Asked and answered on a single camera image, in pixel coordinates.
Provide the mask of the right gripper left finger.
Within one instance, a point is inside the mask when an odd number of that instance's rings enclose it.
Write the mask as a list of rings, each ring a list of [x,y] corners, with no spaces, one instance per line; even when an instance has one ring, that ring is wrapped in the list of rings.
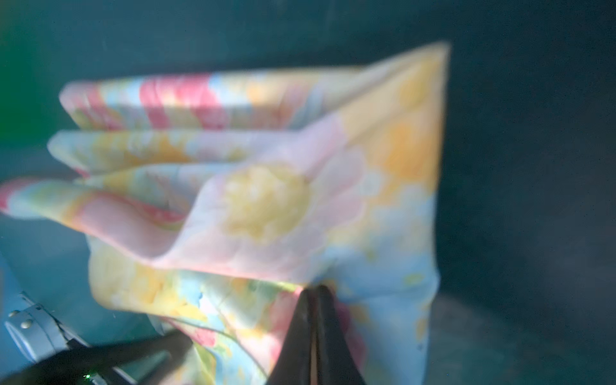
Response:
[[[299,295],[279,358],[269,375],[267,385],[311,384],[313,338],[311,290]]]

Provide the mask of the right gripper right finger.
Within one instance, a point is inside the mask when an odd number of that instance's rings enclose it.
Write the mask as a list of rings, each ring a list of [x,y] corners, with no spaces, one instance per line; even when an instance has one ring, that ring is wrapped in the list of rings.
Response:
[[[314,289],[314,320],[317,384],[365,384],[346,343],[334,296],[325,286]]]

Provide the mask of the pastel floral skirt pink flowers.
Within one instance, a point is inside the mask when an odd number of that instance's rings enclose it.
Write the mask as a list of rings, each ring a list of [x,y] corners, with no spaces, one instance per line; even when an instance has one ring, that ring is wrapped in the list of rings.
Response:
[[[318,285],[366,383],[422,384],[450,51],[69,83],[47,148],[80,177],[3,183],[1,210],[83,233],[100,305],[191,338],[168,384],[265,383]]]

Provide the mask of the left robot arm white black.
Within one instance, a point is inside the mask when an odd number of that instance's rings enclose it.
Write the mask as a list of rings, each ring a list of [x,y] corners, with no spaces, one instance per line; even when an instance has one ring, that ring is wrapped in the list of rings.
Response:
[[[164,353],[165,360],[140,381],[141,384],[159,384],[178,369],[192,347],[192,340],[178,330],[131,343],[80,347],[61,351],[21,372],[9,375],[1,383],[80,384],[85,375],[102,375],[114,367]]]

